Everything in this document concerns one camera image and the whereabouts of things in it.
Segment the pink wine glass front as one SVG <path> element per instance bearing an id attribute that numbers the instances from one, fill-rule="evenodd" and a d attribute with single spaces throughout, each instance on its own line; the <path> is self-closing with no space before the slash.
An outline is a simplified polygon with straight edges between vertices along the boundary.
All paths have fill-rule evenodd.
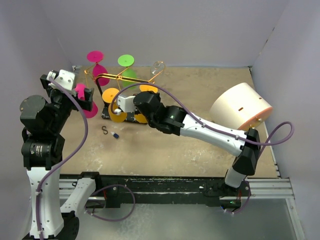
<path id="1" fill-rule="evenodd" d="M 93 101 L 94 89 L 86 88 L 85 84 L 78 83 L 75 87 L 79 105 L 82 107 L 87 119 L 93 118 L 98 113 L 98 107 Z"/>

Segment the pink wine glass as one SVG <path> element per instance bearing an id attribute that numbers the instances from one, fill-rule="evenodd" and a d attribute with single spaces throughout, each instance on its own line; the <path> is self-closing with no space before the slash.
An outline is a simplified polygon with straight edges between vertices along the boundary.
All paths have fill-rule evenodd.
<path id="1" fill-rule="evenodd" d="M 86 56 L 87 60 L 91 63 L 94 63 L 93 69 L 92 69 L 92 75 L 93 79 L 96 79 L 96 77 L 100 74 L 107 74 L 107 69 L 100 64 L 100 62 L 104 59 L 104 54 L 101 51 L 94 50 L 87 54 Z M 109 82 L 109 78 L 103 78 L 100 77 L 97 79 L 97 82 L 100 86 L 106 86 Z"/>
<path id="2" fill-rule="evenodd" d="M 98 113 L 98 107 L 93 101 L 94 89 L 86 88 L 85 84 L 78 83 L 75 87 L 79 105 L 82 107 L 87 119 L 93 118 Z"/>

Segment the orange wine glass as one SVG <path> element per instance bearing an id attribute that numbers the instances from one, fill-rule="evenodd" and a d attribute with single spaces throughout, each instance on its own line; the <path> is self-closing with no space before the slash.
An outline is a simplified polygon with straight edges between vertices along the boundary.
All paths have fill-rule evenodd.
<path id="1" fill-rule="evenodd" d="M 115 123 L 124 122 L 127 118 L 127 113 L 120 111 L 119 114 L 116 114 L 116 109 L 118 109 L 117 101 L 115 100 L 116 94 L 119 92 L 117 88 L 108 88 L 102 93 L 102 100 L 109 104 L 108 105 L 108 114 L 110 119 Z"/>
<path id="2" fill-rule="evenodd" d="M 143 84 L 139 89 L 140 93 L 133 99 L 137 109 L 134 118 L 141 124 L 147 124 L 160 107 L 160 95 L 158 88 L 153 85 Z"/>

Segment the gold wine glass rack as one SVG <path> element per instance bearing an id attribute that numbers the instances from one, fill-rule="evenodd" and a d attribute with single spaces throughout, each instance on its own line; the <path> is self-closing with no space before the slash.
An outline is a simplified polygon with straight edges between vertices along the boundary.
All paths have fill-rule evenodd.
<path id="1" fill-rule="evenodd" d="M 101 89 L 101 86 L 97 81 L 99 78 L 108 78 L 109 80 L 115 80 L 117 82 L 117 85 L 118 85 L 118 87 L 116 89 L 118 89 L 120 91 L 121 89 L 124 89 L 124 88 L 130 89 L 130 88 L 133 87 L 133 84 L 137 84 L 137 83 L 154 84 L 155 83 L 154 79 L 157 76 L 161 75 L 165 71 L 165 69 L 164 69 L 164 71 L 161 74 L 157 74 L 156 76 L 151 77 L 149 80 L 144 80 L 144 79 L 138 79 L 138 78 L 123 77 L 121 75 L 121 73 L 126 70 L 126 68 L 124 67 L 124 70 L 119 72 L 116 75 L 109 74 L 109 73 L 103 73 L 103 74 L 98 75 L 94 79 L 93 74 L 92 74 L 93 67 L 94 67 L 94 64 L 92 66 L 88 67 L 87 69 L 85 69 L 84 70 L 84 74 L 85 74 L 86 77 L 88 77 L 88 76 L 91 77 L 93 82 L 97 85 L 99 93 L 101 95 L 101 98 L 102 98 L 102 94 L 103 94 L 104 91 Z M 102 110 L 102 113 L 101 113 L 101 117 L 103 119 L 105 119 L 105 120 L 111 120 L 110 116 L 109 116 L 109 113 L 108 113 L 108 106 L 109 106 L 109 104 L 104 102 L 104 107 L 103 107 L 103 110 Z"/>

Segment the green wine glass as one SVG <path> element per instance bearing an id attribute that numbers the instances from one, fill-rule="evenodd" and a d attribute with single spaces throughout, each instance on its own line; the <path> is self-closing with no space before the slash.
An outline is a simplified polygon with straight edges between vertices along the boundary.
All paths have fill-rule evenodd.
<path id="1" fill-rule="evenodd" d="M 121 67 L 126 68 L 125 71 L 121 73 L 123 77 L 134 78 L 134 79 L 137 78 L 136 72 L 131 68 L 131 66 L 135 62 L 135 59 L 132 55 L 123 54 L 118 58 L 117 62 Z"/>

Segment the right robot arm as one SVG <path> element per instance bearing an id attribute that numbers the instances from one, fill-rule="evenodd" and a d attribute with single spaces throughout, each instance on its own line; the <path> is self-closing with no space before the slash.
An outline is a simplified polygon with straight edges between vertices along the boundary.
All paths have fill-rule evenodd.
<path id="1" fill-rule="evenodd" d="M 160 95 L 152 91 L 127 97 L 120 108 L 126 113 L 142 114 L 151 128 L 164 134 L 201 140 L 233 155 L 235 160 L 222 183 L 222 190 L 228 196 L 235 195 L 244 179 L 256 172 L 261 149 L 256 129 L 231 129 L 201 119 L 182 107 L 164 106 Z"/>

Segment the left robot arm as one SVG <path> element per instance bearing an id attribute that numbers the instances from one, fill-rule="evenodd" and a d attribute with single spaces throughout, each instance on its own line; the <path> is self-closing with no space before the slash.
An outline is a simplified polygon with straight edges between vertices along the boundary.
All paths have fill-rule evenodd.
<path id="1" fill-rule="evenodd" d="M 61 131 L 73 110 L 80 113 L 93 107 L 93 89 L 76 92 L 74 73 L 52 70 L 40 77 L 48 97 L 32 95 L 20 104 L 23 124 L 23 165 L 29 178 L 32 223 L 27 240 L 74 240 L 79 232 L 79 214 L 90 196 L 103 191 L 98 172 L 83 172 L 75 189 L 60 204 L 60 168 L 65 162 L 65 139 Z"/>

